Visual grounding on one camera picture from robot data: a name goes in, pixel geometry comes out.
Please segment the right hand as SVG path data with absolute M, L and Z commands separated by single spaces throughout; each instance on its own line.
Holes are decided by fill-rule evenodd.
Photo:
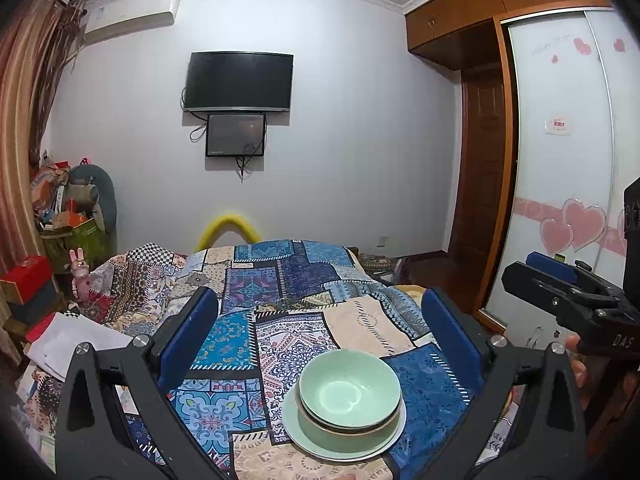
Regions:
M 566 338 L 565 348 L 570 355 L 570 366 L 574 372 L 577 387 L 582 388 L 588 379 L 588 370 L 586 364 L 579 357 L 579 343 L 580 338 L 577 335 L 570 335 Z

